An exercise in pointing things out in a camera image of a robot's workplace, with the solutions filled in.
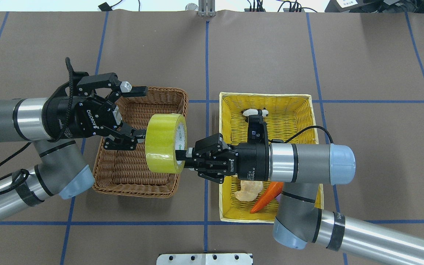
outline blue joint cap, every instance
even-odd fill
[[[285,245],[288,248],[294,248],[296,250],[303,250],[307,242],[301,240],[298,236],[294,235],[284,225],[274,218],[274,227],[272,230],[272,236],[281,245]]]
[[[330,144],[330,183],[348,184],[356,173],[356,159],[348,146]]]
[[[91,188],[94,184],[93,173],[89,169],[89,166],[86,165],[81,171],[72,179],[72,181],[66,185],[65,188],[59,193],[62,199],[72,198],[88,188]]]

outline gray table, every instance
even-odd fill
[[[225,92],[305,93],[351,146],[355,180],[325,208],[424,237],[424,15],[195,12],[0,13],[0,99],[48,97],[75,70],[190,95],[190,143],[218,130]],[[99,138],[79,140],[94,163]],[[320,142],[325,142],[320,135]],[[0,143],[0,161],[22,143]],[[30,148],[0,176],[39,161]],[[0,223],[0,264],[154,264],[162,253],[248,252],[255,264],[371,264],[272,225],[219,222],[218,185],[189,170],[170,199],[51,198]]]

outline yellow tape roll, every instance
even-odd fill
[[[145,136],[146,164],[152,172],[180,173],[184,161],[176,160],[176,150],[187,148],[186,120],[181,114],[155,114]]]

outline toy carrot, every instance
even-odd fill
[[[277,195],[282,192],[283,182],[273,181],[269,184],[268,188],[264,191],[263,195],[256,201],[250,213],[256,213],[263,209],[268,203],[270,203]]]

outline yellow basket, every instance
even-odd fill
[[[220,93],[219,131],[226,143],[237,145],[246,142],[248,123],[241,111],[244,109],[263,109],[269,111],[264,118],[268,124],[269,139],[289,139],[305,127],[315,125],[311,95],[297,94],[247,94]],[[303,132],[291,141],[292,143],[318,144],[317,130]],[[265,181],[263,191],[269,185]],[[234,193],[240,190],[240,180],[236,177],[225,177],[219,185],[220,220],[237,223],[274,223],[279,203],[273,200],[258,213],[250,213],[254,201],[244,202],[235,198]],[[320,184],[315,206],[323,209],[323,185]]]

